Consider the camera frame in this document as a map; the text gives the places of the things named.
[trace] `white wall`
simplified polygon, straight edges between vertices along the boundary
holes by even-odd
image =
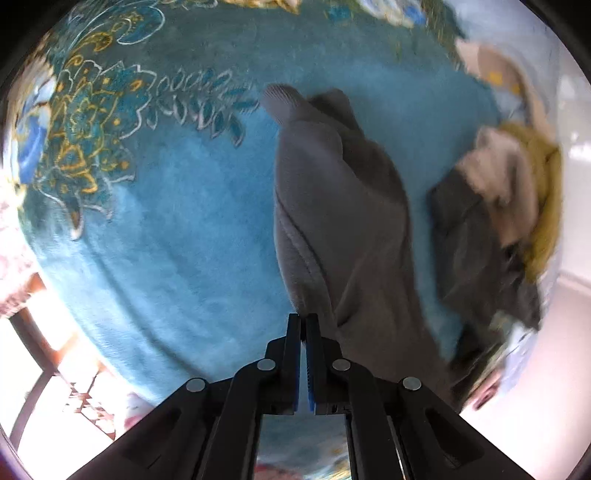
[[[462,416],[537,480],[564,480],[591,442],[591,292],[559,281],[518,385]]]
[[[560,52],[558,137],[564,158],[562,270],[591,284],[591,86]]]

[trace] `gray cloth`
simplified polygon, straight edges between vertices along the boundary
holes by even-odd
[[[380,378],[420,378],[449,401],[443,360],[414,288],[407,198],[394,166],[357,125],[345,94],[306,101],[271,85],[262,105],[282,126],[275,246],[300,314]]]

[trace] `blue fabric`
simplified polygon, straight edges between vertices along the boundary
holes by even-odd
[[[138,64],[153,72],[151,87],[142,83],[151,102],[163,77],[172,79],[181,67],[187,75],[211,69],[212,78],[231,70],[247,99],[267,83],[289,83],[305,95],[332,87],[346,93],[360,126],[385,148],[404,182],[423,312],[449,358],[461,325],[437,299],[426,194],[471,148],[478,128],[498,122],[491,91],[457,71],[428,32],[363,13],[333,22],[328,3],[305,2],[300,15],[226,4],[158,7],[165,23],[151,36],[137,40],[136,29],[102,51],[83,51],[103,70],[122,60],[126,69]],[[132,38],[137,43],[129,44]],[[140,85],[133,78],[126,83],[131,90]],[[48,197],[32,188],[21,212],[44,280],[106,361],[153,403],[190,376],[220,380],[260,358],[266,343],[284,334],[292,311],[272,237],[277,127],[262,109],[233,103],[212,138],[214,117],[198,130],[209,116],[207,99],[194,99],[201,110],[189,121],[180,93],[165,86],[160,101],[168,103],[142,110],[137,130],[130,124],[125,135],[109,133],[114,120],[104,123],[104,138],[119,135],[135,165],[135,177],[106,181],[109,215],[89,203],[81,210],[81,236],[72,241],[76,216],[64,208],[76,213],[76,196],[66,205],[56,201],[59,192]],[[138,92],[143,105],[147,90]],[[212,102],[228,115],[222,98]]]
[[[24,148],[18,153],[19,180],[28,184],[33,181],[37,162],[35,158],[41,155],[43,143],[45,141],[47,130],[39,124],[39,117],[31,115],[27,117],[25,128],[28,131],[28,141]]]

